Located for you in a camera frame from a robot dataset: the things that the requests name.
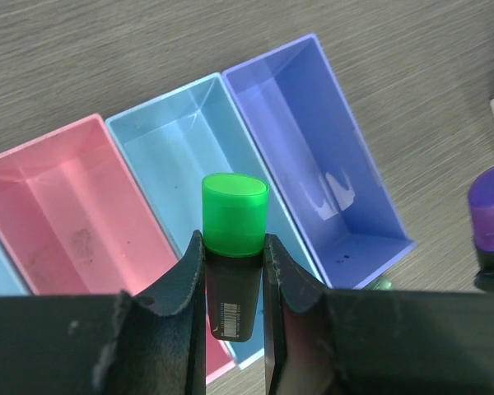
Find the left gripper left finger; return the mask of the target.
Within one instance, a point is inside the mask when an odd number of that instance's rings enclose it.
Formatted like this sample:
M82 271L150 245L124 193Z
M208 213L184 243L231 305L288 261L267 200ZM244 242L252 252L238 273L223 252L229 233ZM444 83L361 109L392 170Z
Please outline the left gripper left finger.
M0 297L0 394L203 394L203 237L138 295Z

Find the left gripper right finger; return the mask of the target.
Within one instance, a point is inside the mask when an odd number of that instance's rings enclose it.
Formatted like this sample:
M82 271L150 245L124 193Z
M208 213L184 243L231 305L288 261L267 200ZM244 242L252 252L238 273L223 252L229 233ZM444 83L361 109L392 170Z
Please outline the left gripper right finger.
M269 394L494 394L494 294L330 289L263 250Z

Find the green capped black highlighter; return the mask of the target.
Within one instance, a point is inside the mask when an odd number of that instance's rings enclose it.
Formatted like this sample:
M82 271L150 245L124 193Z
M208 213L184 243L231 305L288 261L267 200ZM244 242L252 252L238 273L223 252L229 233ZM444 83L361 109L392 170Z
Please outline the green capped black highlighter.
M203 243L211 334L246 342L254 330L270 189L260 178L216 173L203 178Z

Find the purple capped black highlighter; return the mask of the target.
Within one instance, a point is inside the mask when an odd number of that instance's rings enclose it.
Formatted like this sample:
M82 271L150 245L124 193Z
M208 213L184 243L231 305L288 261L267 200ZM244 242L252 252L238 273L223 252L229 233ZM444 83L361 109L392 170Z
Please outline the purple capped black highlighter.
M470 185L468 208L479 266L474 285L494 293L494 167L481 173Z

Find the purple plastic box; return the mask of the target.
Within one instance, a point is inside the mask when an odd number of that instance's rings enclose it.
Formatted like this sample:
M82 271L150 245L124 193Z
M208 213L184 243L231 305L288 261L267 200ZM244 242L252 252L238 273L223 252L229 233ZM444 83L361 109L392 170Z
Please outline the purple plastic box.
M326 285L363 288L414 248L317 35L223 78Z

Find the green utility knife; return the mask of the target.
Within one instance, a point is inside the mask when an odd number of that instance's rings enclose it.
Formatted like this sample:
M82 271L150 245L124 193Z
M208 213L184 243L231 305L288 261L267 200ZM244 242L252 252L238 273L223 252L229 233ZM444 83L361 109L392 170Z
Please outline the green utility knife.
M393 287L392 281L385 276L380 276L374 279L366 286L367 290L391 290Z

